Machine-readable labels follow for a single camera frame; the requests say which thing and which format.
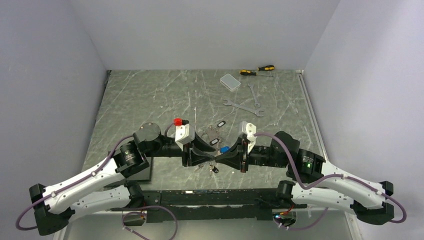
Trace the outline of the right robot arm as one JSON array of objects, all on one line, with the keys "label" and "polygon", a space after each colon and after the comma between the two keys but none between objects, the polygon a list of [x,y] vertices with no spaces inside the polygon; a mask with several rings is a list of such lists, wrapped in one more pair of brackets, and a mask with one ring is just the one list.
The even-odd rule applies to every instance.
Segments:
[{"label": "right robot arm", "polygon": [[371,225],[395,222],[391,182],[358,178],[301,149],[300,142],[284,131],[243,134],[215,160],[242,173],[251,165],[286,168],[289,179],[279,182],[275,194],[282,208],[315,205],[356,215]]}]

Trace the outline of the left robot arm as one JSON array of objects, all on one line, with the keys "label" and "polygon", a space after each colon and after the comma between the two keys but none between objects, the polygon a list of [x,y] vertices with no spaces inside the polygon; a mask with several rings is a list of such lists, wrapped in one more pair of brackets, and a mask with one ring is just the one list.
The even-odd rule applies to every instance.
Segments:
[{"label": "left robot arm", "polygon": [[213,159],[214,147],[205,142],[187,120],[171,124],[173,137],[152,122],[122,138],[95,166],[53,185],[29,188],[35,229],[41,236],[62,230],[71,221],[113,208],[137,210],[145,203],[138,184],[126,179],[150,167],[149,158],[179,157],[185,167]]}]

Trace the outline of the metal key organizer plate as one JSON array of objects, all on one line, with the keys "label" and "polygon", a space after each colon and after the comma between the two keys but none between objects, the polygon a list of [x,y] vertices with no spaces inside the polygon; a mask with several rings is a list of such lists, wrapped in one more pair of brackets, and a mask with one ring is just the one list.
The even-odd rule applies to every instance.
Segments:
[{"label": "metal key organizer plate", "polygon": [[[202,134],[201,134],[200,137],[203,140],[205,140],[207,143],[210,143],[211,140],[213,140],[215,138],[218,138],[219,139],[219,143],[216,144],[216,145],[212,145],[212,146],[214,146],[216,148],[216,152],[214,152],[213,155],[214,156],[219,155],[219,149],[221,147],[222,139],[221,139],[221,136],[220,136],[220,133],[219,133],[219,128],[217,126],[214,126],[214,125],[207,126],[203,130],[203,132],[202,132]],[[205,167],[209,168],[210,170],[213,170],[214,167],[216,167],[216,166],[217,166],[217,163],[215,161],[204,162],[204,163],[198,165],[195,168],[194,172],[198,172],[199,170],[202,170]]]}]

